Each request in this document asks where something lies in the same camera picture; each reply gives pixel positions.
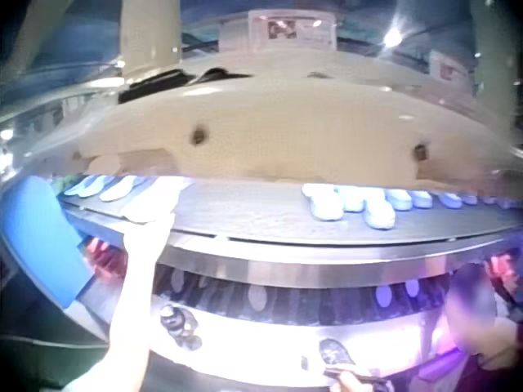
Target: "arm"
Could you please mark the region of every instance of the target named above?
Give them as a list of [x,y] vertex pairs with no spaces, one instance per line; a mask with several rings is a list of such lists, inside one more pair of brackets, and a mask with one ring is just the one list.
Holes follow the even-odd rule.
[[150,347],[150,295],[154,266],[160,257],[174,215],[145,226],[133,226],[123,242],[129,260],[122,293],[110,327],[110,347],[88,373],[64,388],[66,392],[134,392],[141,388]]

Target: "gray conveyor surface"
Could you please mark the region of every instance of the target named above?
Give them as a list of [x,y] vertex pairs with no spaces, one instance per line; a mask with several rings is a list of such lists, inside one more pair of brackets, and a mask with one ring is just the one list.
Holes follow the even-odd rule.
[[[110,203],[102,202],[98,195],[90,198],[61,195],[60,200],[122,217],[123,206],[143,189],[145,185],[140,185],[126,198]],[[431,209],[397,212],[396,227],[382,231],[369,228],[359,213],[346,213],[343,220],[334,222],[315,220],[300,185],[196,182],[180,196],[175,229],[273,243],[347,246],[418,243],[492,234],[513,229],[522,222],[521,210],[503,210],[482,202],[452,210],[434,198]]]

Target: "white wire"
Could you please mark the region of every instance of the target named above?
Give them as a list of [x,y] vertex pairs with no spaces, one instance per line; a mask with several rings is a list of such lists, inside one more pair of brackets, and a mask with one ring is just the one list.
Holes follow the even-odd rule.
[[73,350],[89,350],[89,349],[107,349],[108,345],[75,345],[72,343],[55,343],[53,341],[40,341],[39,339],[31,339],[30,337],[14,336],[14,335],[0,335],[0,341],[19,341],[28,343],[30,345],[41,345],[44,347],[57,347],[61,349]]

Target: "printed picture on sign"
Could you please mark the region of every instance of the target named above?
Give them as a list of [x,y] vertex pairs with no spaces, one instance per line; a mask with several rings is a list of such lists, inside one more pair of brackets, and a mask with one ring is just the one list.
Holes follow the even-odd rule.
[[287,38],[296,39],[296,21],[270,20],[267,23],[269,39]]

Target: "blue board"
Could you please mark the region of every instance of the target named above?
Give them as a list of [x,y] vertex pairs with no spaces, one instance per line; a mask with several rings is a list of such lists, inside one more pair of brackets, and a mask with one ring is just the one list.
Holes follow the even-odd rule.
[[24,179],[3,195],[0,212],[4,238],[30,278],[63,308],[71,305],[93,272],[78,250],[82,237],[65,219],[51,185],[36,176]]

